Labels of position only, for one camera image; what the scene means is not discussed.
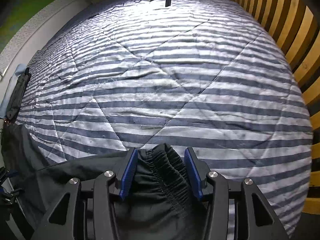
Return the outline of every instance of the striped bedsheet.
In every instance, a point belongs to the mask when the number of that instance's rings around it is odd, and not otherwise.
[[[308,190],[309,114],[251,15],[229,0],[123,0],[70,26],[29,63],[17,118],[44,156],[193,147],[226,178],[252,178],[293,232]],[[229,239],[233,221],[231,205]]]

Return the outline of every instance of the bed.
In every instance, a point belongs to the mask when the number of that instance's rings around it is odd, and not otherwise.
[[[105,1],[63,27],[28,64],[16,123],[48,163],[193,147],[226,178],[253,179],[290,235],[312,128],[284,54],[233,1],[149,1]]]

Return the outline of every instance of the black fabric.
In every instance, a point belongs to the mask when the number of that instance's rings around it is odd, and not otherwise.
[[[25,73],[19,76],[17,84],[14,87],[14,90],[10,97],[6,111],[6,117],[8,120],[12,120],[19,112],[22,98],[30,81],[30,78],[31,73],[29,73],[29,68],[27,67]]]
[[[71,178],[95,179],[126,156],[115,151],[51,165],[27,129],[15,124],[5,127],[2,146],[6,167],[19,172],[12,182],[24,189],[18,199],[34,229]],[[206,217],[203,204],[192,195],[182,159],[166,144],[139,152],[129,196],[116,202],[115,210],[120,240],[199,239]]]

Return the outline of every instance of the mattress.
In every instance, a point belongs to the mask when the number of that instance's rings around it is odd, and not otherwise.
[[[290,235],[312,129],[283,53],[230,0],[149,1],[103,2],[72,19],[28,64],[17,124],[57,163],[193,147],[226,178],[253,179]]]

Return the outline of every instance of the blue gripper pad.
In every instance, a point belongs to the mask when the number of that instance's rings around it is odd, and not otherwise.
[[[121,179],[121,190],[119,196],[122,200],[124,200],[129,193],[133,176],[137,168],[137,162],[138,151],[134,150]]]
[[[201,180],[196,169],[196,166],[191,158],[190,152],[188,149],[184,151],[184,164],[187,168],[188,176],[191,183],[191,188],[193,195],[201,201],[203,193],[201,190]]]

